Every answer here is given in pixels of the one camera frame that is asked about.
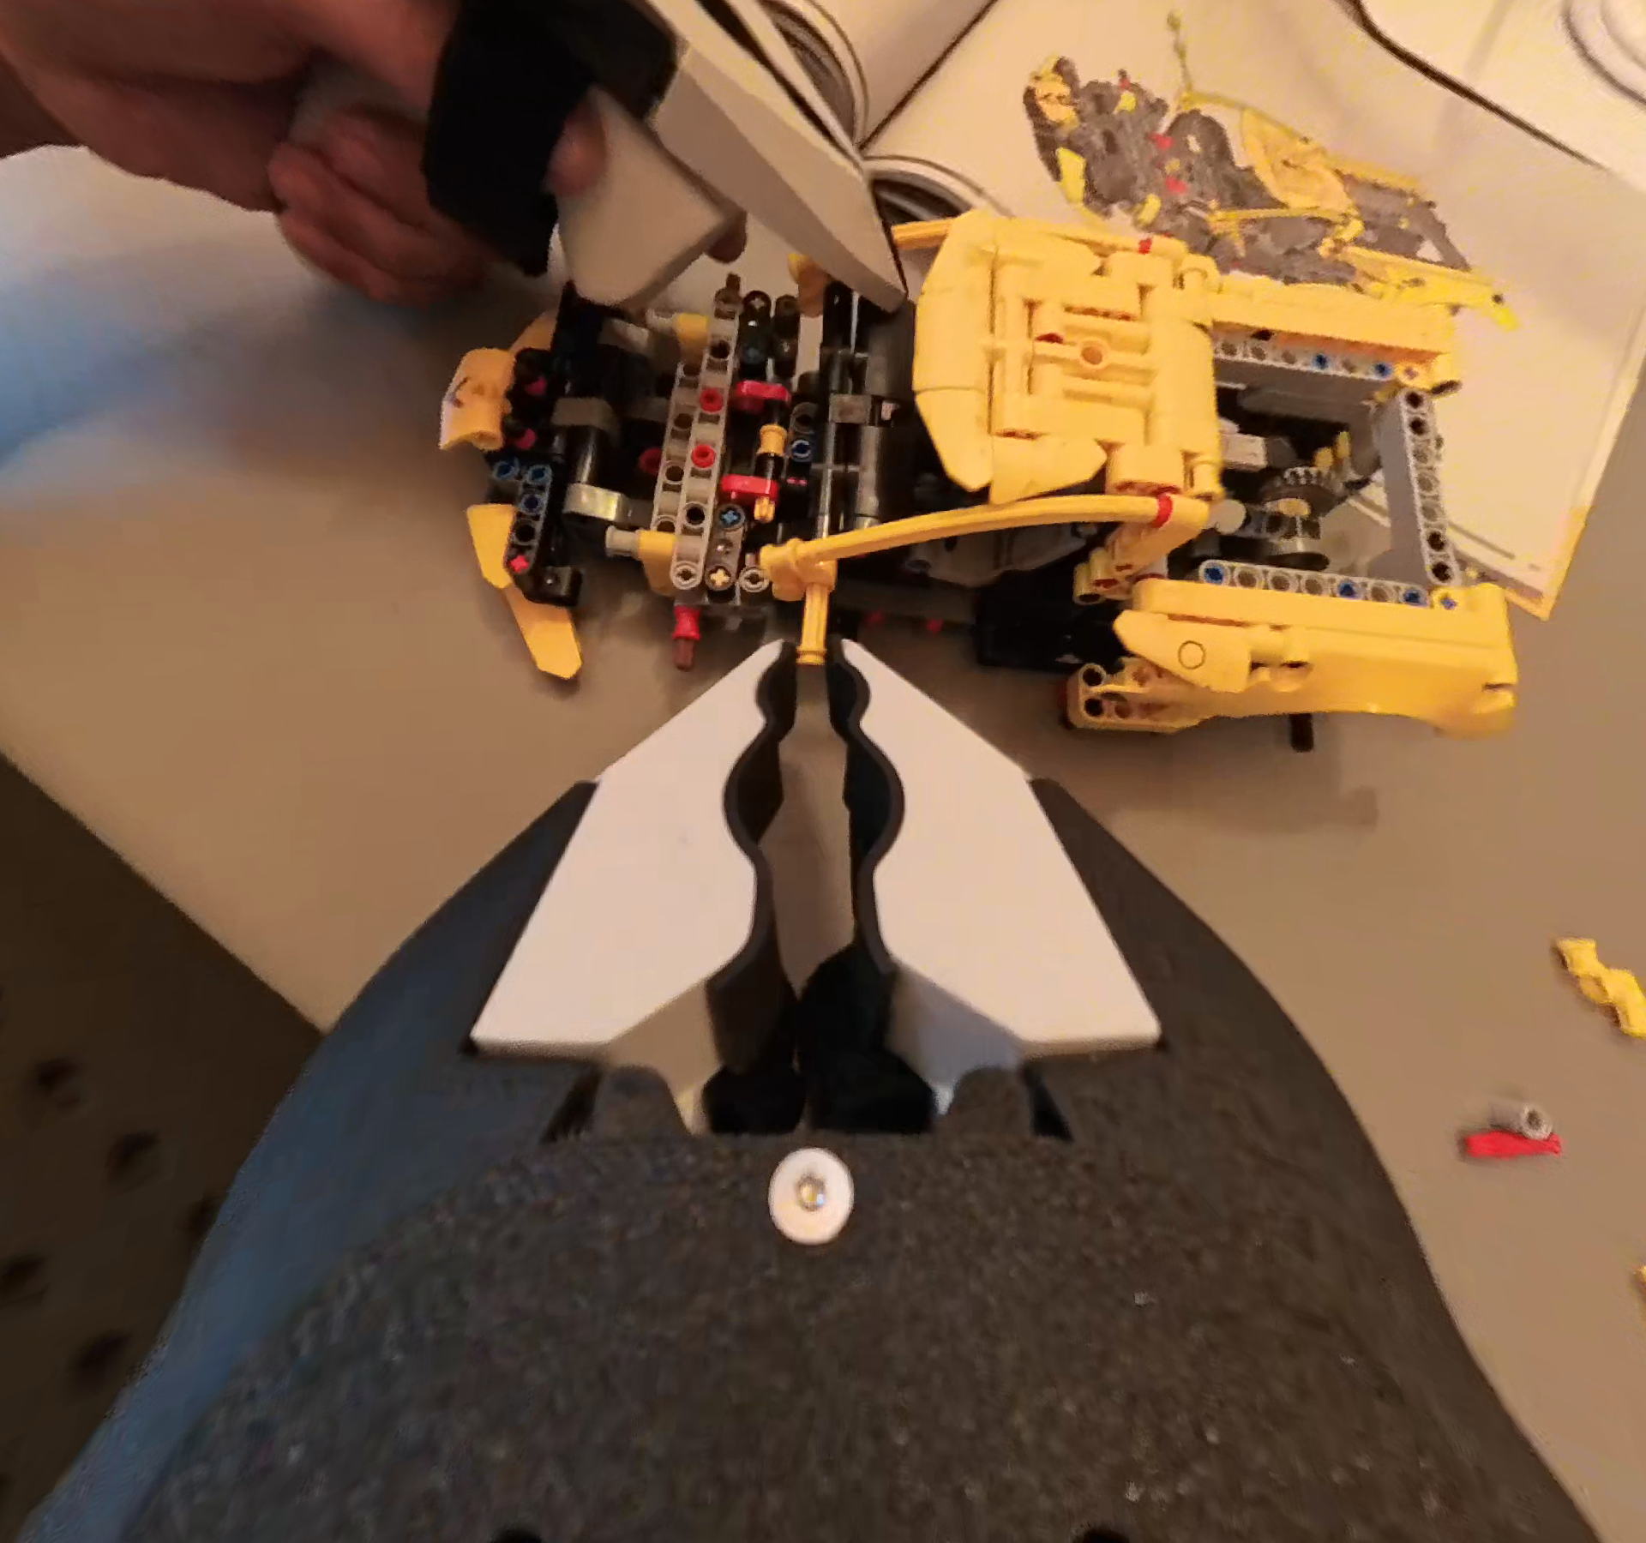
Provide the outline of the person's left hand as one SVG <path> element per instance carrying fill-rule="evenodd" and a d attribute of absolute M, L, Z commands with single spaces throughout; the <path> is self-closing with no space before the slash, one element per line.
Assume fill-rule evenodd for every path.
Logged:
<path fill-rule="evenodd" d="M 0 0 L 0 153 L 89 156 L 252 215 L 320 273 L 434 304 L 501 261 L 428 203 L 459 0 Z"/>

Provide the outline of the yellow toy brick car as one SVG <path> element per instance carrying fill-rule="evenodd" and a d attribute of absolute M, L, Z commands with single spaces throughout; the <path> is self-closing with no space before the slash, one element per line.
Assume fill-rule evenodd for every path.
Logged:
<path fill-rule="evenodd" d="M 790 615 L 796 661 L 903 615 L 1063 677 L 1072 731 L 1392 715 L 1491 737 L 1513 607 L 1460 558 L 1435 397 L 1469 269 L 1349 250 L 1349 284 L 1181 239 L 964 210 L 892 232 L 913 302 L 814 261 L 703 316 L 571 284 L 465 352 L 438 449 L 533 665 L 579 682 L 585 563 L 633 563 L 692 669 L 706 625 Z"/>

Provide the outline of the dark perforated panel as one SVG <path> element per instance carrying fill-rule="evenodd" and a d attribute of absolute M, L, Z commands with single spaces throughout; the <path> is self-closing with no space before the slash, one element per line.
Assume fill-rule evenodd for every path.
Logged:
<path fill-rule="evenodd" d="M 149 1357 L 320 1029 L 0 767 L 0 1537 Z"/>

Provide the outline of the white tablet stand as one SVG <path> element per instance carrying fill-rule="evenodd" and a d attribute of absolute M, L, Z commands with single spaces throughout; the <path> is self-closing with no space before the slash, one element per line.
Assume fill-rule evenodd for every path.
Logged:
<path fill-rule="evenodd" d="M 1362 0 L 1393 50 L 1646 188 L 1646 0 Z"/>

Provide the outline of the open instruction booklet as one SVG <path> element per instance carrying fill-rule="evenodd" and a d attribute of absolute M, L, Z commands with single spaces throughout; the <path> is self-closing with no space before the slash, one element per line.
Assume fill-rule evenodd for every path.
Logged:
<path fill-rule="evenodd" d="M 895 215 L 1181 239 L 1224 278 L 1447 310 L 1447 504 L 1547 618 L 1643 376 L 1643 195 L 1335 0 L 766 0 Z"/>

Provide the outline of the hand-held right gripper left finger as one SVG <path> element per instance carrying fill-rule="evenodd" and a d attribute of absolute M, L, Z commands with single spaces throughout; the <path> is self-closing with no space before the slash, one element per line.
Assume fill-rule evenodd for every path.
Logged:
<path fill-rule="evenodd" d="M 760 838 L 781 807 L 796 649 L 768 644 L 592 785 L 469 1040 L 489 1059 L 658 1073 L 692 1133 L 793 988 Z"/>

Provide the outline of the grey desk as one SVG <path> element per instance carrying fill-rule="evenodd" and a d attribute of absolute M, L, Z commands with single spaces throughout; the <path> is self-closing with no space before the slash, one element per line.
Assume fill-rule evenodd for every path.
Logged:
<path fill-rule="evenodd" d="M 270 218 L 69 148 L 3 167 L 3 750 L 308 1019 L 533 812 L 721 669 L 608 601 L 540 685 L 428 438 L 497 288 L 401 316 Z M 1158 871 L 1304 1029 L 1392 1164 L 1447 1296 L 1606 1538 L 1643 1538 L 1643 1046 L 1555 972 L 1643 972 L 1643 405 L 1523 709 L 1483 744 L 1321 724 L 1063 731 L 1040 682 L 887 625 L 881 661 Z M 1493 1101 L 1560 1159 L 1469 1164 Z"/>

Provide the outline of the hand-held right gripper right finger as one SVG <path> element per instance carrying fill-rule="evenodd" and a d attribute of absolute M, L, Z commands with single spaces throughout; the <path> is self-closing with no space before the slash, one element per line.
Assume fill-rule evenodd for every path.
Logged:
<path fill-rule="evenodd" d="M 805 1127 L 1063 1134 L 1040 1070 L 1144 1051 L 1162 1019 L 1040 785 L 853 639 L 827 705 L 853 934 L 803 988 Z"/>

